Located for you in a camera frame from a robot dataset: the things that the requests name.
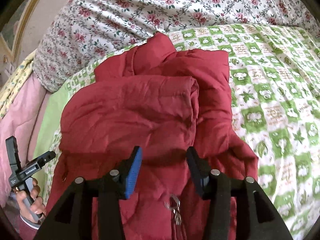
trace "leaf print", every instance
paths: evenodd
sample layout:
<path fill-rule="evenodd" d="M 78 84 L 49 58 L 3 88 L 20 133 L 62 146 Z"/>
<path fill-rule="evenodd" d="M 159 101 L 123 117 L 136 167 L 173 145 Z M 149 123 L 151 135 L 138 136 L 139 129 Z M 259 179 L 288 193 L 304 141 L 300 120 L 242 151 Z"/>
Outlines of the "leaf print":
<path fill-rule="evenodd" d="M 303 88 L 302 91 L 305 93 L 306 96 L 310 95 L 310 93 L 309 93 L 309 91 L 307 89 Z"/>
<path fill-rule="evenodd" d="M 264 155 L 267 154 L 268 149 L 267 149 L 267 146 L 264 141 L 260 141 L 257 144 L 255 152 L 257 152 L 259 154 L 260 158 L 262 158 Z"/>
<path fill-rule="evenodd" d="M 278 47 L 275 46 L 275 44 L 273 42 L 269 43 L 270 47 L 272 48 L 272 52 L 275 54 L 281 54 L 283 53 L 282 49 L 279 49 Z"/>
<path fill-rule="evenodd" d="M 315 118 L 320 119 L 320 111 L 319 110 L 316 110 L 313 108 L 310 112 L 312 115 L 314 115 Z"/>
<path fill-rule="evenodd" d="M 232 63 L 233 65 L 237 65 L 237 64 L 239 64 L 239 60 L 237 60 L 236 58 L 232 58 L 232 59 L 231 59 L 231 63 Z"/>
<path fill-rule="evenodd" d="M 260 63 L 268 63 L 263 58 L 259 59 L 258 62 L 260 62 Z"/>
<path fill-rule="evenodd" d="M 237 107 L 237 98 L 235 96 L 235 90 L 231 88 L 231 107 Z"/>
<path fill-rule="evenodd" d="M 225 41 L 225 39 L 224 38 L 217 38 L 216 41 L 218 41 L 219 43 L 222 43 Z"/>
<path fill-rule="evenodd" d="M 292 61 L 288 57 L 284 58 L 284 62 L 287 63 L 288 65 L 292 64 Z"/>
<path fill-rule="evenodd" d="M 293 134 L 293 137 L 294 137 L 295 141 L 299 141 L 302 144 L 304 138 L 301 136 L 301 130 L 300 129 L 297 131 L 297 134 Z"/>
<path fill-rule="evenodd" d="M 242 94 L 240 94 L 241 96 L 243 96 L 243 100 L 244 102 L 248 102 L 248 100 L 251 98 L 251 99 L 254 99 L 254 96 L 252 93 L 250 93 L 250 91 L 247 93 L 247 92 L 243 92 Z"/>
<path fill-rule="evenodd" d="M 281 96 L 283 96 L 283 97 L 285 96 L 285 92 L 284 92 L 284 89 L 283 89 L 283 88 L 279 87 L 279 88 L 278 88 L 278 91 L 279 91 L 279 93 L 280 93 Z"/>

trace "green and white quilt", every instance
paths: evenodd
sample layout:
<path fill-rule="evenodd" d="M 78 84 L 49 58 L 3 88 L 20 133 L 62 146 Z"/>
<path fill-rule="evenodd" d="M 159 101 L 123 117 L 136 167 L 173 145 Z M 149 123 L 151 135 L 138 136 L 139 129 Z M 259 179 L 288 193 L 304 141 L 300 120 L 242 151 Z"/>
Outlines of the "green and white quilt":
<path fill-rule="evenodd" d="M 258 183 L 294 239 L 308 233 L 320 214 L 320 50 L 301 28 L 217 25 L 168 33 L 177 51 L 229 53 L 233 129 L 259 156 Z M 69 98 L 95 82 L 94 68 L 140 42 L 108 54 L 70 77 Z M 44 169 L 44 202 L 59 159 L 60 130 L 50 150 L 58 157 Z"/>

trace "pink rose pattern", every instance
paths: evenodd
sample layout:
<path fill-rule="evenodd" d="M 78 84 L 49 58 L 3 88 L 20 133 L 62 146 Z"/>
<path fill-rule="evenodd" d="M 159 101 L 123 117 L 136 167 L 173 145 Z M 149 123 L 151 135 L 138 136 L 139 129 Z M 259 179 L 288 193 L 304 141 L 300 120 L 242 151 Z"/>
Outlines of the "pink rose pattern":
<path fill-rule="evenodd" d="M 298 26 L 318 35 L 300 0 L 69 0 L 41 41 L 33 70 L 57 91 L 89 61 L 153 35 L 230 23 Z"/>

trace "zipper pull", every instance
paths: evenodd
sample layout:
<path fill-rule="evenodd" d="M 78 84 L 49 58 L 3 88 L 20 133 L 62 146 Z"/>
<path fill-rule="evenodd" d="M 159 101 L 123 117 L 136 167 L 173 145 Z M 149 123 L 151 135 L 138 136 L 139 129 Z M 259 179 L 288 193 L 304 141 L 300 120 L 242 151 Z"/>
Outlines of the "zipper pull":
<path fill-rule="evenodd" d="M 175 204 L 173 206 L 171 206 L 168 202 L 164 203 L 164 206 L 173 212 L 174 214 L 174 220 L 176 225 L 181 225 L 181 215 L 180 215 L 180 200 L 177 198 L 176 195 L 171 194 L 170 195 L 170 200 L 173 199 L 173 201 L 175 202 Z"/>
<path fill-rule="evenodd" d="M 181 215 L 180 215 L 180 208 L 175 208 L 173 209 L 174 213 L 174 220 L 176 221 L 176 225 L 180 226 L 181 225 Z"/>

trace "person's arm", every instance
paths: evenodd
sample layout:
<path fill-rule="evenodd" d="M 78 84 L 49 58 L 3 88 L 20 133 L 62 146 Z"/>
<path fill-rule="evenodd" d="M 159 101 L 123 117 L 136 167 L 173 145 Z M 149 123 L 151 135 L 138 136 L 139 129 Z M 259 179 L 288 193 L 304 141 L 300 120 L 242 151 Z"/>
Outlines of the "person's arm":
<path fill-rule="evenodd" d="M 45 205 L 43 204 L 43 198 L 38 197 L 40 193 L 40 187 L 38 186 L 38 181 L 36 179 L 33 179 L 33 189 L 30 192 L 31 197 L 34 199 L 34 203 L 30 206 L 30 210 L 33 211 L 36 214 L 45 214 L 46 209 Z M 27 194 L 25 191 L 18 191 L 17 192 L 17 202 L 20 207 L 20 221 L 19 221 L 19 234 L 20 237 L 23 240 L 31 240 L 36 235 L 37 229 L 35 229 L 31 223 L 35 223 L 35 221 L 32 218 L 32 215 L 30 214 L 29 210 L 26 208 L 25 204 L 23 203 L 23 200 L 27 197 Z"/>

